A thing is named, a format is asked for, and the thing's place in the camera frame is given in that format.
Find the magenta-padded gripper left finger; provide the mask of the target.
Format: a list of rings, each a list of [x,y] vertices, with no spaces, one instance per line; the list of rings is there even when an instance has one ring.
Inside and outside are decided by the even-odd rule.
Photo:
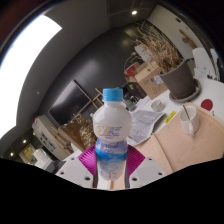
[[[56,175],[81,187],[93,188],[96,171],[95,146],[91,146],[79,156],[68,156]]]

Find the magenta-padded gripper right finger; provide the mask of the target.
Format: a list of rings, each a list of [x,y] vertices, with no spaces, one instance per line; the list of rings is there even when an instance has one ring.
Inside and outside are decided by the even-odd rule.
[[[145,157],[133,146],[128,146],[124,177],[126,189],[140,188],[165,176],[152,157]]]

